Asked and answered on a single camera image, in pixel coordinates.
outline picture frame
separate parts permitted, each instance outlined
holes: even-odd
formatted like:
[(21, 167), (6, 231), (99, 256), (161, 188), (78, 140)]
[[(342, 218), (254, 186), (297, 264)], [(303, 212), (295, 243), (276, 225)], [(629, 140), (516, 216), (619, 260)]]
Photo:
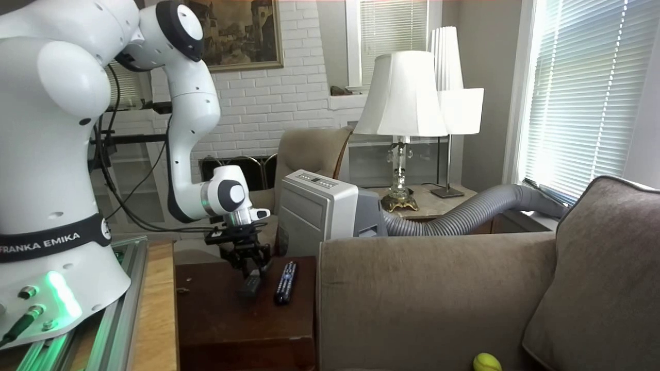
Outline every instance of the picture frame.
[(276, 0), (186, 0), (204, 29), (210, 72), (283, 68)]

